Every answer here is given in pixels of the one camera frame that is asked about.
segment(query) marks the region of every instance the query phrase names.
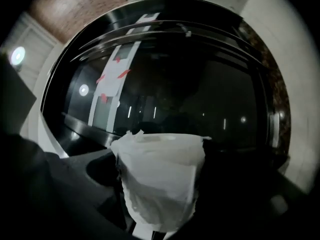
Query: glass panel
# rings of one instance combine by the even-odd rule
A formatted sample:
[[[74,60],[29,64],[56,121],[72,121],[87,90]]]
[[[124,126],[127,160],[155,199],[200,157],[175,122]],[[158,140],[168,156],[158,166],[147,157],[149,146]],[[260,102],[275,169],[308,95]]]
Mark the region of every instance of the glass panel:
[[[112,99],[112,97],[108,97],[106,103],[104,103],[101,96],[98,97],[92,123],[94,127],[106,130]]]
[[[170,45],[140,48],[122,89],[114,133],[195,134],[229,148],[254,146],[252,78],[211,57]]]
[[[144,26],[136,27],[135,29],[133,29],[131,34],[142,32],[144,28],[145,28]]]
[[[66,95],[64,111],[70,116],[88,123],[91,104],[107,59],[84,62],[75,71]]]
[[[199,27],[195,27],[195,26],[188,26],[187,24],[181,24],[182,26],[185,27],[185,29],[187,29],[188,31],[191,31],[192,34],[198,34],[198,35],[202,35],[202,36],[206,36],[206,37],[210,37],[210,38],[214,38],[214,39],[218,39],[220,41],[223,41],[227,44],[233,45],[237,48],[239,48],[239,44],[237,43],[237,41],[235,41],[234,39],[230,38],[230,37],[226,37],[223,34],[217,33],[214,30],[205,30]],[[175,26],[175,27],[158,27],[157,30],[166,30],[166,31],[177,31],[177,32],[181,32],[184,31],[181,27],[181,25]]]
[[[151,18],[151,17],[153,17],[153,16],[155,16],[154,13],[148,13],[146,16],[144,16],[144,18]]]
[[[118,50],[118,52],[116,53],[116,55],[114,56],[114,61],[116,61],[118,58],[120,60],[122,59],[126,59],[131,51],[131,48],[134,46],[134,43],[130,43],[130,44],[123,44],[121,45],[120,49]]]

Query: white stripe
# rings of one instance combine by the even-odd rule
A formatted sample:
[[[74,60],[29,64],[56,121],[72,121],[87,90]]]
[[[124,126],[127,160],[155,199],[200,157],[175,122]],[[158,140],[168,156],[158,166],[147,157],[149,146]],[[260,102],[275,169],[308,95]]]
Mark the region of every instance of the white stripe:
[[[128,118],[130,117],[130,113],[131,113],[131,106],[129,107]]]
[[[137,22],[154,21],[158,17],[159,14],[160,14],[159,12],[155,13],[152,17],[148,17],[148,18],[145,18],[145,16],[147,16],[147,14],[144,14],[140,19],[138,19]],[[145,26],[143,31],[148,31],[150,29],[150,27],[151,26]],[[133,30],[134,30],[134,28],[129,29],[126,34],[127,35],[130,34]],[[109,60],[107,61],[101,76],[105,75],[108,70],[110,70],[110,69],[112,69],[114,67],[116,67],[119,72],[123,72],[124,70],[129,69],[130,65],[131,65],[131,62],[133,61],[133,59],[135,57],[135,54],[136,54],[140,44],[141,44],[141,41],[136,41],[133,44],[133,46],[132,46],[132,48],[131,48],[131,50],[130,50],[130,52],[128,54],[128,57],[126,59],[121,59],[121,61],[119,63],[117,63],[114,60],[114,58],[115,58],[117,52],[119,51],[119,49],[121,47],[121,45],[118,45],[114,49],[114,51],[112,52]],[[112,133],[114,131],[114,125],[115,125],[115,120],[116,120],[118,102],[120,100],[120,96],[121,96],[122,89],[123,89],[123,86],[125,84],[126,78],[127,78],[127,75],[125,75],[121,79],[121,83],[120,83],[119,89],[118,89],[116,95],[113,96],[113,98],[112,98],[112,102],[111,102],[111,105],[110,105],[109,116],[108,116],[108,121],[107,121],[107,125],[106,125],[106,131],[110,132],[110,133]],[[94,118],[94,114],[95,114],[95,110],[96,110],[98,96],[100,96],[100,92],[101,92],[101,90],[97,86],[97,90],[96,90],[95,95],[93,97],[92,104],[91,104],[91,109],[90,109],[90,114],[89,114],[88,125],[90,125],[90,126],[92,126],[92,124],[93,124],[93,118]]]

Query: metal frame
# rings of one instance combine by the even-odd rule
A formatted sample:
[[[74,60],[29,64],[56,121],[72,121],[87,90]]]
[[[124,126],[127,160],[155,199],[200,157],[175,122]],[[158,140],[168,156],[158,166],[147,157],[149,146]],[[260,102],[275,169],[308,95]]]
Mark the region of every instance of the metal frame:
[[[197,22],[191,22],[191,21],[186,21],[186,20],[153,20],[153,21],[149,21],[149,22],[137,22],[135,24],[131,24],[131,25],[127,25],[127,26],[123,26],[120,27],[118,29],[112,30],[108,33],[104,33],[98,37],[96,37],[95,39],[87,42],[85,45],[81,46],[79,48],[79,50],[82,50],[83,48],[86,48],[90,45],[93,45],[94,43],[97,43],[103,39],[114,39],[116,37],[119,36],[119,33],[124,32],[124,31],[128,31],[130,29],[134,29],[134,28],[139,28],[139,27],[145,27],[145,26],[164,26],[166,25],[166,27],[176,27],[177,24],[185,24],[186,28],[188,27],[196,27],[196,28],[201,28],[203,30],[207,30],[207,31],[211,31],[217,34],[221,34],[224,35],[228,38],[233,39],[236,42],[239,42],[241,45],[246,46],[247,48],[249,48],[249,50],[254,53],[255,55],[260,54],[258,50],[256,50],[250,43],[248,43],[247,41],[239,38],[238,36],[229,33],[225,30],[219,29],[217,27],[214,26],[209,26],[206,24],[202,24],[202,23],[197,23]]]
[[[121,137],[94,126],[89,126],[85,122],[82,122],[67,113],[62,112],[61,115],[63,116],[64,124],[72,131],[106,148],[109,148],[113,141],[118,140]]]
[[[174,38],[180,38],[180,39],[188,39],[188,41],[189,40],[193,41],[193,40],[196,40],[195,37],[206,40],[208,45],[214,45],[214,43],[217,45],[220,45],[222,48],[229,49],[232,52],[238,53],[244,58],[246,58],[248,61],[254,62],[260,65],[261,67],[264,67],[262,63],[258,59],[253,57],[251,54],[227,42],[221,41],[214,37],[202,35],[202,34],[193,34],[191,37],[186,37],[185,32],[182,32],[182,31],[181,32],[180,31],[144,31],[140,33],[122,35],[89,48],[88,50],[80,53],[79,55],[71,59],[71,62],[75,60],[82,61],[84,59],[87,59],[89,56],[93,55],[94,53],[103,52],[105,49],[109,49],[115,46],[124,45],[128,43],[133,43],[137,41],[148,41],[148,40],[154,40],[156,38],[159,38],[161,42],[163,42],[165,38],[169,40],[173,40]]]
[[[240,37],[245,39],[245,37],[237,31],[234,27],[233,31]],[[266,132],[266,141],[262,144],[264,145],[264,148],[268,147],[270,144],[270,141],[274,138],[273,133],[273,123],[271,120],[271,117],[273,115],[273,109],[272,109],[272,102],[273,102],[273,96],[272,91],[270,88],[268,88],[268,80],[267,77],[264,74],[261,74],[259,71],[259,68],[257,68],[257,74],[256,74],[256,81],[253,82],[255,84],[255,96],[257,100],[257,110],[259,111],[258,116],[264,117],[266,119],[266,123],[263,125],[258,125],[258,130],[262,128],[262,131]],[[261,104],[260,97],[258,94],[263,96],[264,103]]]

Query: red tape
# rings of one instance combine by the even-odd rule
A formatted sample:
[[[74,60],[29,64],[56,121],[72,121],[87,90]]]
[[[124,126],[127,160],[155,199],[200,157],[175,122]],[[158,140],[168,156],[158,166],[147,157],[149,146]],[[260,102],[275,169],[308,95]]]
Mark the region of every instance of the red tape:
[[[102,79],[104,79],[105,78],[105,75],[103,74],[95,83],[97,84],[97,83],[99,83]]]
[[[117,78],[123,78],[126,74],[128,74],[131,71],[131,69],[127,69],[125,71],[123,71],[123,73],[121,75],[119,75]]]
[[[104,93],[102,93],[102,94],[101,94],[101,101],[102,101],[103,103],[107,103],[107,100],[108,100],[108,97],[107,97]]]

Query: wall light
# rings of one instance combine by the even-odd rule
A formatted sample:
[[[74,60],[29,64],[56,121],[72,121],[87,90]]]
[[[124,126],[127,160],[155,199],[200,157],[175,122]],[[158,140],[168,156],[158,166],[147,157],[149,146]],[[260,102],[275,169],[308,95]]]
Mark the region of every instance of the wall light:
[[[10,63],[13,66],[19,65],[25,58],[26,50],[22,46],[17,47],[11,54]]]

